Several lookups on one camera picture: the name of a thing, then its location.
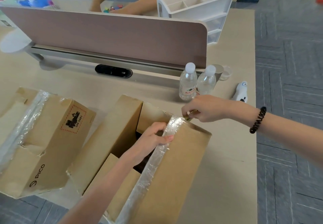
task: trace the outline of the gray carpet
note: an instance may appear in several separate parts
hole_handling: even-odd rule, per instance
[[[232,7],[256,10],[257,107],[323,129],[323,6],[314,1]],[[257,157],[258,223],[323,223],[322,170],[260,134]],[[66,213],[37,197],[0,195],[0,206],[0,224],[54,224]]]

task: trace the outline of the closed cardboard box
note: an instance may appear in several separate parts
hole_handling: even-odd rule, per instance
[[[0,114],[0,192],[21,198],[63,187],[95,115],[73,99],[19,88]]]
[[[149,103],[121,96],[68,169],[79,193],[99,182],[136,142],[136,133],[142,134],[153,122],[168,123],[171,118],[172,114]],[[173,142],[162,153],[161,161],[151,162],[155,152],[148,161],[147,165],[156,164],[148,184],[147,166],[136,184],[134,181],[140,173],[131,171],[104,216],[115,223],[123,223],[125,219],[125,223],[136,224],[176,223],[211,136],[204,129],[183,121],[176,128]]]

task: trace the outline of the black bracelet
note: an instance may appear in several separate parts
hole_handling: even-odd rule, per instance
[[[258,119],[256,120],[256,122],[254,123],[254,125],[250,128],[250,133],[254,134],[256,133],[257,129],[259,128],[261,121],[264,119],[264,116],[266,114],[267,108],[266,107],[262,107],[260,108],[260,112],[258,115]]]

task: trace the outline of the red dashed border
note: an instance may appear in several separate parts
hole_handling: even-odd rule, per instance
[[[84,112],[85,114],[84,114],[84,117],[83,117],[83,119],[82,119],[82,121],[81,121],[81,123],[80,123],[80,125],[78,126],[78,130],[75,132],[75,131],[71,131],[71,130],[67,130],[67,129],[63,129],[63,126],[64,126],[64,124],[66,123],[66,121],[67,121],[67,118],[68,118],[68,116],[70,115],[70,113],[71,113],[71,111],[72,111],[72,109],[73,109],[73,107],[76,107],[76,108],[78,108],[79,110],[81,110],[82,112]],[[67,132],[71,132],[71,133],[74,133],[74,134],[77,134],[77,132],[79,131],[79,129],[80,129],[80,127],[81,127],[81,125],[82,125],[82,122],[83,122],[83,120],[84,120],[84,118],[85,118],[85,116],[86,116],[86,111],[85,110],[83,110],[82,108],[79,108],[78,106],[76,106],[76,105],[72,105],[72,107],[71,107],[71,109],[70,109],[70,111],[69,111],[69,113],[67,114],[67,116],[66,116],[66,118],[65,118],[65,120],[64,120],[64,122],[63,122],[63,124],[62,124],[62,126],[61,126],[61,130],[63,130],[63,131],[67,131]]]

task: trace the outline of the clear plastic cup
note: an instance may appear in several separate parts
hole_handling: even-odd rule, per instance
[[[223,73],[221,74],[221,77],[219,80],[221,81],[228,80],[231,75],[232,75],[232,69],[228,66],[223,66]]]

